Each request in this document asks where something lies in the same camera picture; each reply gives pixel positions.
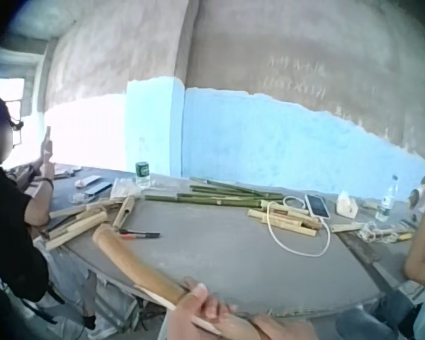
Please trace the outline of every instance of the gray table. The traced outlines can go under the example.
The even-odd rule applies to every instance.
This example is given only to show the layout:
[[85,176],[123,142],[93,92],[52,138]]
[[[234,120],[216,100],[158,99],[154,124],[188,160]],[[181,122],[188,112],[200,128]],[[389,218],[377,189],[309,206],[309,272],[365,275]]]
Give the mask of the gray table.
[[[75,192],[74,182],[90,175],[104,180],[132,177],[133,174],[104,169],[84,169],[75,177],[55,182],[52,210],[70,206],[68,197]],[[189,180],[153,175],[152,194],[188,192]],[[271,188],[290,195],[303,193]],[[334,212],[336,196],[325,195],[330,212]],[[155,268],[181,280],[192,276],[204,282],[210,291],[246,312],[273,310],[283,313],[325,313],[367,302],[379,296],[380,290],[366,270],[341,240],[332,235],[328,252],[311,259],[284,251],[271,238],[267,227],[247,217],[246,208],[215,207],[162,203],[140,200],[128,218],[125,228],[136,231],[161,232],[160,239],[126,241],[136,254]],[[356,220],[365,222],[373,217],[360,212]],[[404,214],[398,203],[392,219]],[[330,224],[350,223],[333,214]],[[288,247],[317,253],[324,247],[325,230],[318,237],[274,229]],[[126,291],[146,297],[99,250],[91,240],[93,231],[65,244],[99,276]],[[382,259],[376,266],[392,286],[401,284],[403,259],[410,242],[375,247]]]

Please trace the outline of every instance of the wrist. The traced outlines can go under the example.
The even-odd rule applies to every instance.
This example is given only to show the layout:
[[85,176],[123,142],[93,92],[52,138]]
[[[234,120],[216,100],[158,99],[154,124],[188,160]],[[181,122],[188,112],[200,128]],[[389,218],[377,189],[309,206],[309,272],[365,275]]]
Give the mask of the wrist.
[[52,190],[54,190],[54,181],[50,178],[44,177],[41,179],[42,182],[48,182],[50,186],[52,187]]

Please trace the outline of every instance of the bamboo tube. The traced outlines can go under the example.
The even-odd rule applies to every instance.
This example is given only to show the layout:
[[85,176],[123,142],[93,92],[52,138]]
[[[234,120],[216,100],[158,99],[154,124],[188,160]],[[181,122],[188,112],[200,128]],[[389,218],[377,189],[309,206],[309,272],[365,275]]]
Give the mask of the bamboo tube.
[[[93,241],[102,252],[140,289],[169,310],[176,308],[186,291],[138,258],[113,231],[100,226]],[[230,315],[226,320],[211,324],[195,317],[192,322],[199,327],[229,340],[269,340],[268,337],[248,321]]]

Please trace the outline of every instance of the plastic water bottle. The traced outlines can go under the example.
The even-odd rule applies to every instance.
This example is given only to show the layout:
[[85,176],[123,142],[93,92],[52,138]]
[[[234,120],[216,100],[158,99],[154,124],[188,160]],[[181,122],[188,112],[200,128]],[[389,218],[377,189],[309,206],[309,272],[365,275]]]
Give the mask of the plastic water bottle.
[[149,164],[146,161],[135,163],[135,183],[140,187],[140,190],[148,189],[151,186],[151,178],[149,177]]
[[398,192],[398,177],[395,175],[392,176],[392,184],[390,185],[387,193],[381,201],[381,204],[378,206],[378,211],[376,212],[376,220],[381,222],[387,222],[389,219],[390,211],[394,207],[395,196]]

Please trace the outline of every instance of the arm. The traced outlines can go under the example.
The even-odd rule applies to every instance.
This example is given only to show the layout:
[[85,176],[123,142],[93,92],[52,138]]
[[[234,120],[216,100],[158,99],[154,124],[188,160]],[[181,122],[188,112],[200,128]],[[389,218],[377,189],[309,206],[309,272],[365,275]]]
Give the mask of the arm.
[[23,169],[22,171],[18,171],[17,174],[9,174],[8,177],[16,182],[17,187],[21,191],[25,191],[33,180],[33,177],[40,174],[40,168],[43,163],[45,161],[48,162],[50,157],[52,157],[52,141],[50,140],[50,129],[47,128],[41,144],[40,157],[32,163],[20,166]]
[[419,230],[414,237],[403,270],[406,277],[425,285],[425,213],[420,221]]
[[[42,168],[42,176],[44,178],[54,179],[53,163],[46,163]],[[42,181],[37,187],[33,198],[28,202],[25,209],[24,220],[29,225],[42,226],[49,221],[50,202],[52,200],[52,186],[47,181]]]

